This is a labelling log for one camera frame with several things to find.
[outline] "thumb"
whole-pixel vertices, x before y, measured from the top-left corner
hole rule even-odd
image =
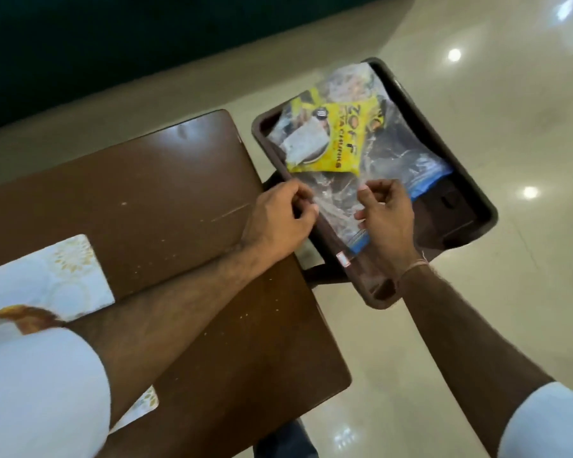
[[[357,199],[361,204],[365,206],[366,209],[370,209],[378,205],[376,197],[373,195],[367,185],[359,186],[359,190],[357,191]]]
[[[298,222],[308,234],[318,218],[318,204],[308,204],[301,212]]]

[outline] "dark trousers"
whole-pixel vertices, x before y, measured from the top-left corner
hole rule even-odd
[[[255,458],[318,458],[301,420],[286,423],[253,447]]]

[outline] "hand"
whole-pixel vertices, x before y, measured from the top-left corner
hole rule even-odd
[[[318,218],[318,206],[310,202],[312,197],[310,187],[295,178],[264,192],[248,219],[242,246],[267,261],[267,268],[293,253]],[[302,211],[298,219],[293,216],[293,204]]]
[[[365,209],[354,218],[363,220],[389,277],[397,280],[420,255],[414,247],[412,201],[398,180],[371,180],[359,187],[359,202]]]

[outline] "person's left arm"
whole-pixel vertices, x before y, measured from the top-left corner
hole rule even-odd
[[[309,235],[318,207],[293,179],[257,199],[242,241],[228,254],[67,325],[106,369],[114,424],[238,292]],[[292,202],[302,207],[293,216]]]

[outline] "glossy floor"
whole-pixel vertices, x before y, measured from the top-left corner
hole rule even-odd
[[[499,208],[494,230],[435,267],[573,388],[573,0],[373,3],[3,128],[0,181],[219,107],[266,177],[252,119],[372,55]],[[316,295],[354,378],[304,417],[321,456],[485,456],[402,302],[374,311],[349,285]]]

